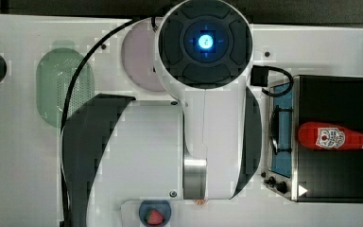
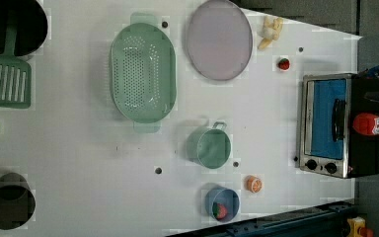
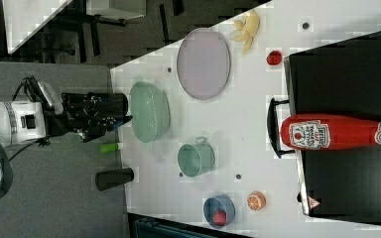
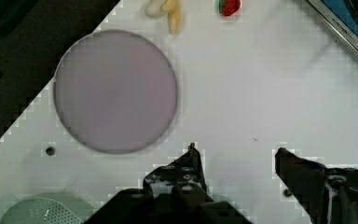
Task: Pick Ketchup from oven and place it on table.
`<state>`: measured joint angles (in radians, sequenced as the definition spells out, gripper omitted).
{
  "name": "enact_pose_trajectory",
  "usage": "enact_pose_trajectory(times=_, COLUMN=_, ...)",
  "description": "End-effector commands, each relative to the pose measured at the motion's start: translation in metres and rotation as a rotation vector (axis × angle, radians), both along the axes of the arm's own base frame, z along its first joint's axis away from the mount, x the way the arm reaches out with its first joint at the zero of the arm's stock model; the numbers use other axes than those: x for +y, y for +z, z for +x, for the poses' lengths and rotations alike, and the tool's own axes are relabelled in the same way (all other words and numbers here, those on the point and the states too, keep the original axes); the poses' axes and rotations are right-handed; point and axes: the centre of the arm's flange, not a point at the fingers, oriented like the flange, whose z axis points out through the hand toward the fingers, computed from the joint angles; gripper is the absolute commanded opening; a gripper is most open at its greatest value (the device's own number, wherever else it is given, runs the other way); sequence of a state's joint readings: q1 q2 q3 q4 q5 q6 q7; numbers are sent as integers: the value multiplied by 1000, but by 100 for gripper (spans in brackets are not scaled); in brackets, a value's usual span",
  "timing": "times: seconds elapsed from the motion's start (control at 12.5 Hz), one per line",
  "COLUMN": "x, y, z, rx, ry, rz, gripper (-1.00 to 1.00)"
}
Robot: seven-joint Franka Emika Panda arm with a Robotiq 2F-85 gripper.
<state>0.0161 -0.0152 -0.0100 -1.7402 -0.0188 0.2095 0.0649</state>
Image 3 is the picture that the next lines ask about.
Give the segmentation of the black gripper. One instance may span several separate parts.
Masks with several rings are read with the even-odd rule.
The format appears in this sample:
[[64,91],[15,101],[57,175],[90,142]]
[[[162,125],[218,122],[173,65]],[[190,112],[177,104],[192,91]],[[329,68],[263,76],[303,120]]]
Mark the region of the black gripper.
[[83,143],[104,136],[129,123],[128,99],[124,93],[63,93],[63,112],[48,113],[48,137],[77,133]]

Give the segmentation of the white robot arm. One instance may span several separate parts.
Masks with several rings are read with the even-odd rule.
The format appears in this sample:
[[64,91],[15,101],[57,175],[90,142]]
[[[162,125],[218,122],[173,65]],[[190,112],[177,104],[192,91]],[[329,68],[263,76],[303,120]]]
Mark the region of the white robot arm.
[[41,102],[0,102],[1,145],[45,143],[67,133],[76,133],[87,143],[132,120],[123,93],[64,93],[62,107],[58,114]]

